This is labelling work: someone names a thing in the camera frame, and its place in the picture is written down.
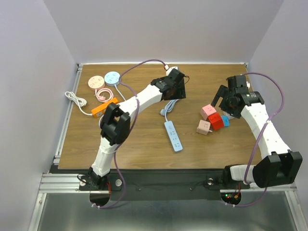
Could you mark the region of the blue socket adapter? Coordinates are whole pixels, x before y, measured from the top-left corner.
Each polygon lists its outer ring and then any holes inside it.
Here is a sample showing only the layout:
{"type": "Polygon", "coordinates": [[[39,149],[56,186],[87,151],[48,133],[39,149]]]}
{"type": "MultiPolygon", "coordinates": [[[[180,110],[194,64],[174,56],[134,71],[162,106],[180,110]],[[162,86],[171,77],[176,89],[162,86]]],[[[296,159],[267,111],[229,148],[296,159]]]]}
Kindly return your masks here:
{"type": "Polygon", "coordinates": [[[229,118],[227,116],[225,116],[225,115],[222,115],[221,118],[222,118],[224,127],[229,127],[230,126],[229,118]]]}

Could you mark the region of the red cube adapter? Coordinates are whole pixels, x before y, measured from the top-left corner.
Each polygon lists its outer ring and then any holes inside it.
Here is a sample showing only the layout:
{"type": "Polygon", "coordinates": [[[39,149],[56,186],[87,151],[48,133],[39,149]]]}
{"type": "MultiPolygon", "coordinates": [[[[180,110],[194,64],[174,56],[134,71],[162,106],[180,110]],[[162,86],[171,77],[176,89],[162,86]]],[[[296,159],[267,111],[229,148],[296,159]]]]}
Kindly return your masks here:
{"type": "Polygon", "coordinates": [[[223,119],[222,119],[222,117],[219,113],[214,113],[212,115],[209,115],[208,120],[209,120],[213,130],[219,130],[219,129],[225,127],[223,119]]]}

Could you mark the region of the pink cube socket adapter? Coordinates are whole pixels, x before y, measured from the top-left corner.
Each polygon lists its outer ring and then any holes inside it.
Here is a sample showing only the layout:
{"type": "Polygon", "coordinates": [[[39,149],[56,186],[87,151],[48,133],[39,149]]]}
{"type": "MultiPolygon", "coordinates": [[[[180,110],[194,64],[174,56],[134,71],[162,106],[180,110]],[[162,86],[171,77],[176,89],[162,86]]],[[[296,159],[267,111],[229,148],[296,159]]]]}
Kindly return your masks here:
{"type": "Polygon", "coordinates": [[[203,120],[207,120],[207,118],[209,116],[213,115],[216,112],[217,112],[216,109],[210,104],[202,107],[201,110],[200,110],[200,114],[201,114],[203,120]]]}

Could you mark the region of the pink patterned cube adapter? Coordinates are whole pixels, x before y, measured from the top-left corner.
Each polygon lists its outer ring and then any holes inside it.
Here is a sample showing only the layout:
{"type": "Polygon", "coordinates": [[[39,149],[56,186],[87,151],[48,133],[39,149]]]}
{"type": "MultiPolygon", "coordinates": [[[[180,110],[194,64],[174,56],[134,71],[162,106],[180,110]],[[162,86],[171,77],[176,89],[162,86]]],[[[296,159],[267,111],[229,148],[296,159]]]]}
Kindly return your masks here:
{"type": "Polygon", "coordinates": [[[211,123],[205,120],[200,120],[196,132],[203,135],[213,132],[211,129],[211,123]]]}

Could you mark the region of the light blue adapter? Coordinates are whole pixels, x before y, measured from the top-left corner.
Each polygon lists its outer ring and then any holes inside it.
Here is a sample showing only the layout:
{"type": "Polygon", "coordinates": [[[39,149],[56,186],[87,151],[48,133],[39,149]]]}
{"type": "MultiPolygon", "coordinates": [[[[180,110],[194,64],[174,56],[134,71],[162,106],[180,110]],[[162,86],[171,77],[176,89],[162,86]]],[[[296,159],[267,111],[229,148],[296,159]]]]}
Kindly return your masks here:
{"type": "Polygon", "coordinates": [[[164,126],[172,145],[174,152],[180,152],[183,150],[182,144],[180,142],[179,136],[176,132],[174,124],[171,120],[168,120],[167,114],[170,113],[175,104],[179,101],[179,99],[169,101],[166,106],[160,111],[160,115],[165,118],[164,126]]]}

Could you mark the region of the light blue round power strip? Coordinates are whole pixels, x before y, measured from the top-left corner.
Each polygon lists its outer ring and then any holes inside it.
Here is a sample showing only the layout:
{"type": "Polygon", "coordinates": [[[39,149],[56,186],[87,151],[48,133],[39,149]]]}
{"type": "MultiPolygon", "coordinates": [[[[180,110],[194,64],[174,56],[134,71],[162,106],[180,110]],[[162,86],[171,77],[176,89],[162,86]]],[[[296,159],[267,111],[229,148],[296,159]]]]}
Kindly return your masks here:
{"type": "Polygon", "coordinates": [[[124,95],[121,93],[121,91],[118,89],[118,85],[120,84],[120,74],[116,71],[111,71],[105,74],[104,76],[105,84],[109,87],[115,87],[117,92],[120,94],[122,99],[125,101],[124,95]]]}

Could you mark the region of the pink round power strip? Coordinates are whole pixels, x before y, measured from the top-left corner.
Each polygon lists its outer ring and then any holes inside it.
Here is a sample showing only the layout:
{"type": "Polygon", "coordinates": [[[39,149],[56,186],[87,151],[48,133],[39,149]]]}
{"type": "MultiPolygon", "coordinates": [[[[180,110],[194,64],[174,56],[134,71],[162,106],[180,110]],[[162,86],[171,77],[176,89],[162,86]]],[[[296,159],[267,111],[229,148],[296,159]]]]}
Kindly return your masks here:
{"type": "Polygon", "coordinates": [[[92,76],[88,80],[88,86],[95,92],[96,99],[101,103],[106,103],[114,98],[112,90],[105,87],[106,83],[102,76],[92,76]]]}

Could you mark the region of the orange power strip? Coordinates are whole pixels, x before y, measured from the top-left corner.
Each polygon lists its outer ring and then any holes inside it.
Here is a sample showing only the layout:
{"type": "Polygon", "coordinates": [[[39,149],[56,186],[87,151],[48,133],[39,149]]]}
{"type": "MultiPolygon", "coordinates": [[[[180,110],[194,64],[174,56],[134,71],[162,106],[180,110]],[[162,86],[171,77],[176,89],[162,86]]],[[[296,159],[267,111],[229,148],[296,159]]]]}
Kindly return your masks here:
{"type": "Polygon", "coordinates": [[[105,110],[106,110],[107,106],[108,106],[110,103],[118,104],[118,103],[119,103],[119,100],[118,100],[116,97],[114,97],[113,99],[107,101],[106,103],[102,103],[101,105],[95,107],[95,108],[92,109],[92,111],[91,111],[93,117],[94,117],[94,118],[101,117],[101,116],[105,113],[105,110]]]}

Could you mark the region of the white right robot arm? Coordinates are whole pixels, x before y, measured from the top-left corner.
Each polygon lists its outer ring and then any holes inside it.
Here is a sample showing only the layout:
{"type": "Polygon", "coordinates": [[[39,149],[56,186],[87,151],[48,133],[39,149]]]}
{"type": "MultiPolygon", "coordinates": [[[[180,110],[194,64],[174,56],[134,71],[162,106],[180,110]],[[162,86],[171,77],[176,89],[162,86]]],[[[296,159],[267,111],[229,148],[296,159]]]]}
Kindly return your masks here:
{"type": "Polygon", "coordinates": [[[219,100],[223,112],[244,118],[256,139],[253,151],[259,149],[261,153],[257,165],[226,166],[221,176],[222,184],[227,188],[239,181],[256,183],[260,188],[292,184],[302,164],[302,155],[292,151],[282,140],[260,93],[249,91],[247,86],[228,88],[221,85],[211,105],[215,106],[219,100]]]}

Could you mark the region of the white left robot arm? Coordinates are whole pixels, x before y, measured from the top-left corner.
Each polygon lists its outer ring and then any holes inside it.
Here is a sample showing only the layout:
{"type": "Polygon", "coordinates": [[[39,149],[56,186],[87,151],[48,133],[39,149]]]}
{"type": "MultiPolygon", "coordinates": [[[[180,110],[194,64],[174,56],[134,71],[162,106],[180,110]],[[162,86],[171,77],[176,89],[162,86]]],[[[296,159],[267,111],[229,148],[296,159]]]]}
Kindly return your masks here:
{"type": "Polygon", "coordinates": [[[160,101],[185,98],[186,75],[161,77],[152,80],[138,94],[119,104],[111,103],[100,120],[100,145],[96,158],[88,170],[91,186],[102,190],[108,185],[111,162],[118,148],[125,142],[134,127],[138,114],[160,101]]]}

